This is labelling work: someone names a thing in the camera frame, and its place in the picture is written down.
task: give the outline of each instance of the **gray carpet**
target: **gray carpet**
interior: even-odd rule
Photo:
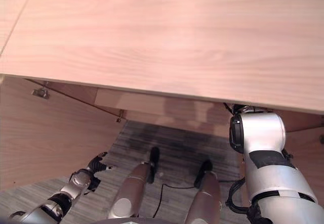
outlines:
[[[129,121],[104,159],[105,163],[114,165],[113,170],[97,174],[102,180],[97,191],[82,197],[62,224],[90,224],[105,219],[124,178],[140,161],[148,160],[153,146],[160,148],[159,170],[155,182],[146,186],[140,216],[151,217],[154,214],[162,183],[192,186],[201,163],[207,158],[213,162],[214,172],[220,180],[239,178],[237,154],[229,146],[228,139]],[[17,210],[31,210],[67,181],[66,176],[1,192],[0,216],[9,216]],[[231,183],[221,183],[223,208],[220,223],[249,223],[244,215],[235,214],[225,206],[230,186]],[[165,188],[156,218],[183,223],[196,192],[196,189]],[[240,204],[239,192],[234,200]]]

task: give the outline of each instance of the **wooden cabinet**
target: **wooden cabinet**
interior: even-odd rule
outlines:
[[[324,0],[1,1],[1,190],[84,167],[126,119],[227,138],[223,102],[275,109],[322,164],[294,131],[323,134]]]
[[[108,151],[125,120],[40,86],[6,77],[1,84],[0,190],[64,176]]]

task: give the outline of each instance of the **robot leg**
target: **robot leg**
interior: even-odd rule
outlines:
[[[185,224],[218,224],[220,220],[220,187],[216,175],[207,171],[202,179]]]
[[[108,213],[108,218],[137,217],[146,183],[154,182],[159,160],[159,149],[152,148],[150,161],[143,162],[133,169],[124,180]]]

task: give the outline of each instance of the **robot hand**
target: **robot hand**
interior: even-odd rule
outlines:
[[[251,106],[234,105],[232,113],[230,145],[244,155],[245,178],[233,184],[226,205],[252,224],[324,223],[323,208],[284,149],[282,119]],[[232,195],[245,181],[251,206],[238,207]]]
[[[99,186],[100,180],[96,178],[94,174],[106,170],[107,166],[100,163],[102,157],[106,154],[107,152],[103,152],[92,159],[87,169],[80,169],[74,172],[69,182],[43,204],[28,213],[17,211],[13,213],[9,219],[12,219],[16,215],[20,215],[21,217],[18,220],[20,223],[60,223],[71,207],[85,194],[87,189],[90,192],[94,192]]]

